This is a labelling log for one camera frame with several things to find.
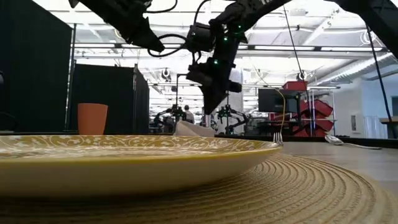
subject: person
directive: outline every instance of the person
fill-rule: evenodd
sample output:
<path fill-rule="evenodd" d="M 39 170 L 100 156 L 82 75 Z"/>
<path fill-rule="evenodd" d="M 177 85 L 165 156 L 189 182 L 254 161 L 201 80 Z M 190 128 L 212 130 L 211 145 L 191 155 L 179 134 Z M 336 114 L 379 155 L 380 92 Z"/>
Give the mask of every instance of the person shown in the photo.
<path fill-rule="evenodd" d="M 185 109 L 185 113 L 187 114 L 187 121 L 189 123 L 195 124 L 195 117 L 193 116 L 193 113 L 191 113 L 191 111 L 189 111 L 189 106 L 185 105 L 184 109 Z"/>

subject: napkin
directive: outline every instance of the napkin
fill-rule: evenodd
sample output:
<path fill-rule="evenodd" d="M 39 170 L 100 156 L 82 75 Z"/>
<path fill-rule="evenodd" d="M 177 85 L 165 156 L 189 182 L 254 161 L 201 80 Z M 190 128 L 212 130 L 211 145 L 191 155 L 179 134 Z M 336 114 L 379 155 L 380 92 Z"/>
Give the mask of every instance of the napkin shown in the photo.
<path fill-rule="evenodd" d="M 201 136 L 214 137 L 215 131 L 211 128 L 205 128 L 186 121 L 179 121 L 175 127 L 175 136 Z"/>

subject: black partition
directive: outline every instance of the black partition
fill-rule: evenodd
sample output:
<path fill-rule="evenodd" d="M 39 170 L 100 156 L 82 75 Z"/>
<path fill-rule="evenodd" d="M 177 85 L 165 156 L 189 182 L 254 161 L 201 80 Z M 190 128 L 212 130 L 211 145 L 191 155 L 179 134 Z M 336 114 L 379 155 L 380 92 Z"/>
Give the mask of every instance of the black partition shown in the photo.
<path fill-rule="evenodd" d="M 105 134 L 147 133 L 148 84 L 138 70 L 134 71 L 134 68 L 76 64 L 69 130 L 78 129 L 79 103 L 101 103 L 108 105 Z"/>
<path fill-rule="evenodd" d="M 1 0 L 0 28 L 0 111 L 15 131 L 63 131 L 72 29 L 32 0 Z"/>

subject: orange cup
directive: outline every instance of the orange cup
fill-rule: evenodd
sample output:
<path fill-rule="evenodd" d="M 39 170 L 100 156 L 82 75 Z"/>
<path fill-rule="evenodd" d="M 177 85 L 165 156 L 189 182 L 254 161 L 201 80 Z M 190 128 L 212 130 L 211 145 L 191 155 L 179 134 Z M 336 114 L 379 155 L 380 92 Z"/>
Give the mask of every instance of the orange cup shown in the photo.
<path fill-rule="evenodd" d="M 78 127 L 81 135 L 104 134 L 108 106 L 98 103 L 79 103 Z"/>

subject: woven placemat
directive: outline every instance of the woven placemat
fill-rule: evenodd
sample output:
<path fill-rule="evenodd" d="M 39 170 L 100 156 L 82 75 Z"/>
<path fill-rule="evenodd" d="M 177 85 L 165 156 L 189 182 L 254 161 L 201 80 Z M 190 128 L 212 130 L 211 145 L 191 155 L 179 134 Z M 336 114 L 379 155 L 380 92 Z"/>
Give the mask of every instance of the woven placemat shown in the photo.
<path fill-rule="evenodd" d="M 354 172 L 279 154 L 239 176 L 158 197 L 3 198 L 0 223 L 398 223 L 397 203 Z"/>

